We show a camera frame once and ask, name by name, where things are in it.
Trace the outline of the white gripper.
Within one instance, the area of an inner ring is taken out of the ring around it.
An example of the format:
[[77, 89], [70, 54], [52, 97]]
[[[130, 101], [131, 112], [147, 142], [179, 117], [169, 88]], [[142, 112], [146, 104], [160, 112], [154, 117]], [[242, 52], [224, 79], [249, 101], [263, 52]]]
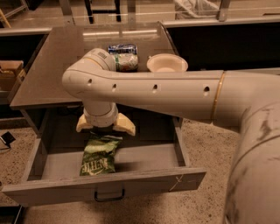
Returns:
[[136, 134], [136, 126], [124, 114], [119, 113], [114, 102], [84, 101], [83, 114], [76, 125], [76, 131], [90, 130], [95, 127], [105, 128], [113, 124], [113, 130], [126, 132], [131, 136]]

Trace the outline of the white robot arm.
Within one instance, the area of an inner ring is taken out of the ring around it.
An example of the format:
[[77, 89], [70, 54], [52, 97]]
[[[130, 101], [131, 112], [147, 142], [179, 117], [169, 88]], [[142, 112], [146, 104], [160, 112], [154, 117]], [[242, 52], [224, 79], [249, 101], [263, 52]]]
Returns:
[[94, 49], [62, 76], [87, 122], [106, 127], [119, 104], [236, 128], [224, 224], [280, 224], [280, 78], [245, 71], [118, 73]]

